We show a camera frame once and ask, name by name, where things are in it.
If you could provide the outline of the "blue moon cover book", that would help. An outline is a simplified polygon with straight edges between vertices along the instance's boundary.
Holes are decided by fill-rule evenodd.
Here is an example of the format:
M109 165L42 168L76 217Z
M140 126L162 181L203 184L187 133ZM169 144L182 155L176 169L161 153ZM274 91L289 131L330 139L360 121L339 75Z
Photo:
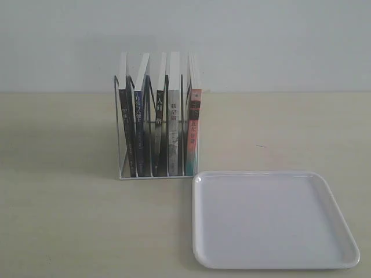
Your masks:
M137 175L144 177L144 89L148 70L150 54L144 53L141 58L136 81L134 83L134 115L136 120L136 163Z

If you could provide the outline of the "red teal spine book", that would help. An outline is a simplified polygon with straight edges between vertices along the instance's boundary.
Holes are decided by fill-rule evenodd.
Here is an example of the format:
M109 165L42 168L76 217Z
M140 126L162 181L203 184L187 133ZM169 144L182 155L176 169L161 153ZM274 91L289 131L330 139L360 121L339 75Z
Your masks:
M197 172L197 150L199 133L199 114L201 110L202 86L199 74L198 59L192 52L188 55L188 88L187 94L187 147L185 156L185 174L192 176Z

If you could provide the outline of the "black spine book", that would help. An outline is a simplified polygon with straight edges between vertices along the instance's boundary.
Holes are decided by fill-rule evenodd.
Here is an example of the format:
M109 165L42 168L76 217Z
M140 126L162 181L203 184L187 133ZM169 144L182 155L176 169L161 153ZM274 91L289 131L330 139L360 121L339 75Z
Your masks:
M161 62L157 82L157 97L155 106L155 132L154 132L154 175L158 175L159 155L161 151L161 135L163 121L163 102L165 93L165 76L166 76L167 54L161 53Z

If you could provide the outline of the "grey spine book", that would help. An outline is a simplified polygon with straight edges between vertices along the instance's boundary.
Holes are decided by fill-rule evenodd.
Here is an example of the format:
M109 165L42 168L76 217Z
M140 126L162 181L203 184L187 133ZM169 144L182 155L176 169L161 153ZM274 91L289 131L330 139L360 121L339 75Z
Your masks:
M180 118L180 53L170 53L168 88L169 175L178 176Z

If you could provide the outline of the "dark maroon spine book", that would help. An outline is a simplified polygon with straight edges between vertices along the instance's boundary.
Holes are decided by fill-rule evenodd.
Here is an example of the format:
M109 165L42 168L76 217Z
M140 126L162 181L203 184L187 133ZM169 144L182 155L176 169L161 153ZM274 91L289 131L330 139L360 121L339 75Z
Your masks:
M128 54L122 52L119 63L119 99L121 104L123 129L125 132L126 154L130 177L136 177L136 158L134 150L134 123L132 104L132 79L129 73Z

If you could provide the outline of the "white square tray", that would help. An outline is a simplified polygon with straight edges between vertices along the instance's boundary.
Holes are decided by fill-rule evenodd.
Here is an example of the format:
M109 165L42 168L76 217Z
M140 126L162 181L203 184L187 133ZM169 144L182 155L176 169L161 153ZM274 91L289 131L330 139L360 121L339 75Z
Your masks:
M210 269L348 269L360 251L326 180L310 171L203 171L192 249Z

